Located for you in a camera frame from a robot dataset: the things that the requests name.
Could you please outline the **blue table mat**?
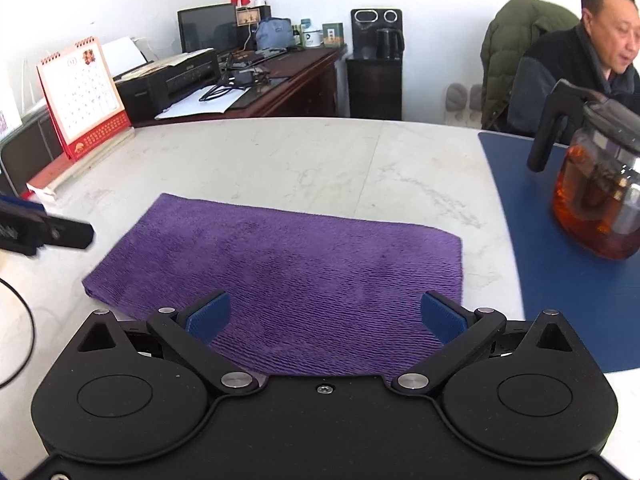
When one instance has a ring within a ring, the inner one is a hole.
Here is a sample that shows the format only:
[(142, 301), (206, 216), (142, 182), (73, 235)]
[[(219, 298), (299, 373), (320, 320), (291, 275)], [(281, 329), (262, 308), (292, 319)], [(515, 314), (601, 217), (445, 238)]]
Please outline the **blue table mat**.
[(533, 141), (478, 135), (503, 206), (526, 318), (545, 308), (563, 313), (605, 373), (639, 366), (639, 257), (603, 259), (568, 237), (551, 204), (566, 148), (546, 170), (526, 167)]

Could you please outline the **red desk calendar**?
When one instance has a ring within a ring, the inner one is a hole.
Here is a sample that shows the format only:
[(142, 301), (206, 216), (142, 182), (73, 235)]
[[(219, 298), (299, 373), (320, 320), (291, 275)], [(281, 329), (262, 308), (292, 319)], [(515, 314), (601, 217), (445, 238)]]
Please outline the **red desk calendar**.
[(63, 152), (74, 162), (131, 127), (96, 38), (43, 58), (37, 74)]

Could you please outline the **purple microfiber towel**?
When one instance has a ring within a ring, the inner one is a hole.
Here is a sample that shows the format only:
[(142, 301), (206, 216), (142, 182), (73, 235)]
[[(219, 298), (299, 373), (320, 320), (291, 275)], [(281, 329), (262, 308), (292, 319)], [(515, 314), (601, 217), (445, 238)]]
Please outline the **purple microfiber towel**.
[(393, 378), (435, 353), (424, 292), (462, 297), (462, 243), (428, 226), (160, 196), (84, 279), (137, 320), (216, 290), (210, 346), (267, 375)]

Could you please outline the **white paper sheet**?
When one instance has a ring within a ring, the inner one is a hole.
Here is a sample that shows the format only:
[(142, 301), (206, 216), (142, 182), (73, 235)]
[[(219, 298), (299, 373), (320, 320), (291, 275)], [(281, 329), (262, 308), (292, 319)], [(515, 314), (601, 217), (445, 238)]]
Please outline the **white paper sheet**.
[(218, 89), (207, 86), (194, 91), (190, 96), (175, 102), (154, 117), (155, 120), (183, 118), (195, 115), (224, 114), (244, 96), (247, 89)]

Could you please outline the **grey plush slippers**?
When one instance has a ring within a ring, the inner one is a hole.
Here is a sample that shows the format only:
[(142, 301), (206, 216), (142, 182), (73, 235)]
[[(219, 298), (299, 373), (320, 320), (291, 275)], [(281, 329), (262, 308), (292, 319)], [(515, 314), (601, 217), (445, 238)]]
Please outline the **grey plush slippers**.
[(482, 122), (482, 86), (470, 88), (455, 82), (445, 93), (445, 124), (447, 126), (480, 128)]

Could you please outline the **black kettle appliance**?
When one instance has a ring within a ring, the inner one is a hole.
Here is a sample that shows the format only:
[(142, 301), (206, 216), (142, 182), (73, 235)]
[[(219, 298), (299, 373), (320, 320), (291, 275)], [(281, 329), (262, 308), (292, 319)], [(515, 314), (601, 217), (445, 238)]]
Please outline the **black kettle appliance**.
[(401, 60), (405, 52), (404, 24), (400, 9), (354, 9), (352, 47), (360, 60)]

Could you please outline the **seated man in black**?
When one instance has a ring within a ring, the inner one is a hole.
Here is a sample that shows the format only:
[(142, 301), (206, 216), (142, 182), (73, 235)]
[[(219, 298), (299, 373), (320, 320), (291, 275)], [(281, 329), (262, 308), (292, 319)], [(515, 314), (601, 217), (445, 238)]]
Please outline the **seated man in black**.
[(582, 0), (575, 27), (547, 32), (518, 63), (506, 131), (534, 136), (544, 102), (564, 79), (639, 111), (639, 10), (634, 0)]

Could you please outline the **black cabinet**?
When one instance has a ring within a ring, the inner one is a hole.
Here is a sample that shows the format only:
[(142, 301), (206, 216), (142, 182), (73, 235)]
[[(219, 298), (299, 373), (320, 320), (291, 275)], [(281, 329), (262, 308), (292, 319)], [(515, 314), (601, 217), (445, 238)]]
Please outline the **black cabinet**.
[(346, 60), (351, 118), (402, 119), (402, 61)]

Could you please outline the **black computer monitor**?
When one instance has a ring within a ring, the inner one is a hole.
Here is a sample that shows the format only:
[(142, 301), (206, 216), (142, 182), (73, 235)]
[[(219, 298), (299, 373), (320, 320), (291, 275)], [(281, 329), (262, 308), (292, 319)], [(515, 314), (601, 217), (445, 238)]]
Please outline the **black computer monitor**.
[(227, 53), (239, 45), (235, 7), (231, 3), (180, 10), (177, 20), (183, 52), (213, 48)]

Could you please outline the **glass teapot with tea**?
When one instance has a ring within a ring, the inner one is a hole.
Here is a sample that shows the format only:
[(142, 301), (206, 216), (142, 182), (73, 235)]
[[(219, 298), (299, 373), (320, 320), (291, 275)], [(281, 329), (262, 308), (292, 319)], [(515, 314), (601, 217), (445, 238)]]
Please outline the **glass teapot with tea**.
[(555, 144), (567, 146), (552, 211), (579, 244), (612, 260), (639, 251), (639, 99), (558, 81), (529, 152), (541, 172)]

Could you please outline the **black printer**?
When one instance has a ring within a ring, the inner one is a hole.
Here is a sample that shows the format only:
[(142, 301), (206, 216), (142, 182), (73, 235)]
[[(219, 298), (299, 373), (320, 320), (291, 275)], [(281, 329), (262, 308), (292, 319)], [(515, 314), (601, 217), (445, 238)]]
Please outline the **black printer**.
[(137, 125), (220, 77), (218, 54), (207, 48), (149, 62), (118, 76), (115, 84), (130, 122)]

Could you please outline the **green puffer jacket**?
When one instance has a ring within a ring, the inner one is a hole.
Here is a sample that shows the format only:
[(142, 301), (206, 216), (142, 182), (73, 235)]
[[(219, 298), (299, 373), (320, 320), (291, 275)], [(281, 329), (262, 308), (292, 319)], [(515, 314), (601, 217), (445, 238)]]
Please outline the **green puffer jacket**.
[(482, 46), (482, 128), (506, 130), (506, 115), (518, 63), (547, 32), (567, 30), (578, 17), (558, 4), (542, 0), (509, 0), (489, 23)]

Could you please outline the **dark wooden desk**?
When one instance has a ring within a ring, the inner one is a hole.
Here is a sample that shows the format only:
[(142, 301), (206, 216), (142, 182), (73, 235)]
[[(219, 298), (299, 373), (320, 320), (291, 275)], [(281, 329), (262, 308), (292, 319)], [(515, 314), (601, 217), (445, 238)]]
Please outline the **dark wooden desk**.
[(269, 84), (248, 90), (221, 113), (135, 122), (134, 128), (202, 122), (203, 120), (264, 117), (337, 117), (337, 63), (347, 47), (315, 48), (270, 58), (259, 65), (268, 72)]

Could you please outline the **red cover book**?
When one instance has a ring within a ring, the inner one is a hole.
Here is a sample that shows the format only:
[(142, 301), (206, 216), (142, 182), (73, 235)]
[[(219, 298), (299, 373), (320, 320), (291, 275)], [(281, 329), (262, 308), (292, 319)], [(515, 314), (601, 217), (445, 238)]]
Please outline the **red cover book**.
[(54, 203), (73, 182), (133, 137), (134, 128), (128, 128), (102, 143), (78, 162), (73, 162), (65, 155), (60, 155), (26, 183), (27, 189), (40, 202)]

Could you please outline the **blue bag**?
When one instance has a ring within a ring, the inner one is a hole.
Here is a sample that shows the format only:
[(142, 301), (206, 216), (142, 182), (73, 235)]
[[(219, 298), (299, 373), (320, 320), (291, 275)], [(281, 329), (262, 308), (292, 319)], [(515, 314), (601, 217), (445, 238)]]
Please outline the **blue bag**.
[(296, 45), (289, 18), (266, 18), (258, 24), (256, 46), (258, 50), (288, 49)]

